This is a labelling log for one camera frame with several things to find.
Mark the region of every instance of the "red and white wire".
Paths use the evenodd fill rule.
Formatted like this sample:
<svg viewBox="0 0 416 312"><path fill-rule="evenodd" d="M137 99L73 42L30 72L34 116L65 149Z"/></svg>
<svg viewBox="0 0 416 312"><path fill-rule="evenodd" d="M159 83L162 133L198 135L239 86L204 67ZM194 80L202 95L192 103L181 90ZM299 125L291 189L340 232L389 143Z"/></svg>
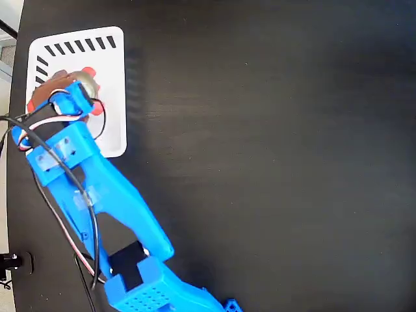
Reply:
<svg viewBox="0 0 416 312"><path fill-rule="evenodd" d="M38 177L34 174L34 180L36 185L38 186L39 190L41 193L43 193L42 191L42 186L40 185L40 182L38 180ZM86 267L86 269L89 271L89 273L94 276L94 269L92 268L92 266L90 265L90 263L86 260L85 256L83 255L83 253L78 249L77 245L75 245L75 242L73 241L70 233L68 232L68 230L66 229L66 226L64 224L64 222L62 221L62 219L60 218L59 214L57 213L57 211L55 210L55 208L52 206L51 202L44 196L44 200L46 201L49 209L52 211L53 215L55 216L55 218L57 219L59 226L61 227L62 231L64 232L66 239L68 240L69 244L71 245L72 249L74 250L74 252L77 254L78 258L81 260L81 262L84 264L84 266ZM102 283L104 283L105 281L101 278L98 278L98 280Z"/></svg>

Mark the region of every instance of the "dark wooden surface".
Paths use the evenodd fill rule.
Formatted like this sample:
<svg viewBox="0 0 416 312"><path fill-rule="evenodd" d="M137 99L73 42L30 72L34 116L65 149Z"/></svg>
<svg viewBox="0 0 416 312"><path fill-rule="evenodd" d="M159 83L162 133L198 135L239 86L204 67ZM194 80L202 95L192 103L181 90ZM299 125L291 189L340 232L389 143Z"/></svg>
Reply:
<svg viewBox="0 0 416 312"><path fill-rule="evenodd" d="M23 112L34 39L117 25L128 126L113 163L171 238L181 278L247 312L414 311L415 12L412 1L27 0L10 111ZM10 249L36 260L14 276L17 311L88 311L10 143L7 162ZM100 221L110 250L131 241Z"/></svg>

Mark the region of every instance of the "robotic arm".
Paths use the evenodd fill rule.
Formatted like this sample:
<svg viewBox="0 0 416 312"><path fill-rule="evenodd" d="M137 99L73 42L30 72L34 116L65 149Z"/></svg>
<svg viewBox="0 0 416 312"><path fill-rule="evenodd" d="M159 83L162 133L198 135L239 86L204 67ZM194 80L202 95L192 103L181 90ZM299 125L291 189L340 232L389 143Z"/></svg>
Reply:
<svg viewBox="0 0 416 312"><path fill-rule="evenodd" d="M86 126L89 114L103 112L102 103L95 100L99 86L93 76L93 70L88 68L70 74L57 73L34 91L28 110L34 113L54 106L56 114L47 120L55 118L62 129L46 138L47 145L77 175L95 214L108 213L130 228L138 239L113 255L107 254L99 240L99 267L107 278L104 287L109 304L118 311L131 312L242 311L234 300L222 307L208 291L181 281L164 264L174 255L169 238L138 190L101 155ZM38 122L31 128L44 124L45 121ZM12 136L20 150L31 151L26 157L38 180L52 193L94 257L92 219L79 189L51 152L34 146L23 129L15 126Z"/></svg>

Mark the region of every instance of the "blue 3d-printed part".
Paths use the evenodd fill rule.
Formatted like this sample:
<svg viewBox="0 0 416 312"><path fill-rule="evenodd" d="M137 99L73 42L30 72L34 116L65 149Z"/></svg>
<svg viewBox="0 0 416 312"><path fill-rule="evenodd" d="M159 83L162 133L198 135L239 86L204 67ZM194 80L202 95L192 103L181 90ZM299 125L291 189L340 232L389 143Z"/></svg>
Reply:
<svg viewBox="0 0 416 312"><path fill-rule="evenodd" d="M91 112L91 100L86 97L79 82L71 84L66 90L69 94L60 92L52 97L63 114L86 116ZM16 143L20 133L19 127L13 128L12 137ZM100 240L99 264L107 277L104 287L112 307L129 312L242 311L235 301L232 304L228 302L224 310L208 291L184 283L163 263L174 254L168 237L138 190L101 155L84 122L70 123L46 143L68 167L82 169L85 177L81 182L92 200L95 213L107 213L130 228L150 253L149 257L144 256L144 259L133 263L133 269L139 275L135 286L131 287L123 274L113 275L110 257ZM88 253L94 257L92 222L79 190L43 147L34 148L27 154L27 160L41 184L52 193Z"/></svg>

